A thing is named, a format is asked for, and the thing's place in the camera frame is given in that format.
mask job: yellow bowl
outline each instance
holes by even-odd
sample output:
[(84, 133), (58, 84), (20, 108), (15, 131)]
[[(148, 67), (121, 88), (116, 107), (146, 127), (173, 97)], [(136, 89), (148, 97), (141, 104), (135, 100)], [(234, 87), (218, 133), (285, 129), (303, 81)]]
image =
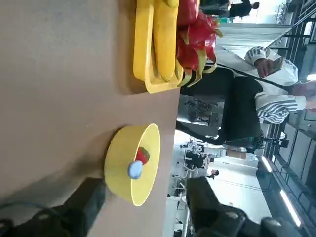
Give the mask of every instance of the yellow bowl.
[[(142, 176), (131, 179), (128, 166), (135, 161), (137, 150), (144, 147), (150, 154)], [(157, 125), (128, 126), (113, 138), (105, 158), (105, 182), (119, 197), (141, 206), (152, 190), (160, 157), (160, 133)]]

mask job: ceiling light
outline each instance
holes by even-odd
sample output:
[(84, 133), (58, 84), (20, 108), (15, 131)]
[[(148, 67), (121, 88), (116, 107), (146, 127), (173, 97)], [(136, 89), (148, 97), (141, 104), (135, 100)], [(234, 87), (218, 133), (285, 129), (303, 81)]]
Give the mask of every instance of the ceiling light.
[(292, 203), (290, 202), (290, 199), (288, 198), (288, 196), (286, 195), (285, 191), (284, 190), (281, 190), (280, 192), (281, 194), (281, 197), (283, 198), (283, 201), (285, 202), (285, 205), (288, 209), (288, 211), (290, 212), (295, 224), (300, 227), (301, 226), (301, 221), (300, 221), (300, 218), (298, 217), (298, 215), (296, 214), (296, 211), (292, 205)]
[(266, 159), (265, 157), (262, 157), (262, 162), (263, 162), (263, 164), (265, 165), (267, 171), (268, 171), (269, 173), (271, 173), (271, 172), (272, 172), (272, 168), (271, 168), (269, 162), (267, 161), (267, 159)]

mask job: desk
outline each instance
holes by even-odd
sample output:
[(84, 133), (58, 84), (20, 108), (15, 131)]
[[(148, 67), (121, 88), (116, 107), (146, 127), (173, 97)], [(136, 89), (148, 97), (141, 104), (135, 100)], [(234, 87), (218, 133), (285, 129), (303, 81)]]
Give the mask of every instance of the desk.
[(117, 129), (153, 122), (161, 155), (148, 200), (134, 207), (108, 197), (89, 236), (162, 236), (179, 91), (142, 93), (134, 20), (134, 1), (1, 1), (1, 202), (61, 204), (86, 176), (102, 176)]

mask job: red dragon fruit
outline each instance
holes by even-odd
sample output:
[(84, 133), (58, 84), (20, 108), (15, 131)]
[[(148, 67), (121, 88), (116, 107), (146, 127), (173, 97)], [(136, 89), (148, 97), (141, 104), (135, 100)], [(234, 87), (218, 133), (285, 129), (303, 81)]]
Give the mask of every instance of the red dragon fruit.
[[(188, 87), (198, 83), (202, 79), (202, 73), (211, 73), (216, 69), (216, 35), (222, 36), (217, 26), (218, 22), (213, 17), (200, 11), (194, 23), (178, 31), (177, 60), (185, 72), (185, 77), (178, 86), (184, 86), (190, 81), (192, 70), (197, 74), (194, 82)], [(208, 59), (214, 62), (214, 66), (204, 70)]]

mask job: hand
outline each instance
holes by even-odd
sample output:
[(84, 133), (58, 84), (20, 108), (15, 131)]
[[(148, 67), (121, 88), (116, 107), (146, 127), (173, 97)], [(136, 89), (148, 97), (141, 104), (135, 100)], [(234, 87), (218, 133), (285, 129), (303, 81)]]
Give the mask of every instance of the hand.
[(255, 67), (258, 70), (258, 74), (261, 78), (265, 78), (267, 75), (269, 75), (271, 68), (273, 66), (273, 61), (270, 59), (261, 58), (258, 59), (254, 63)]

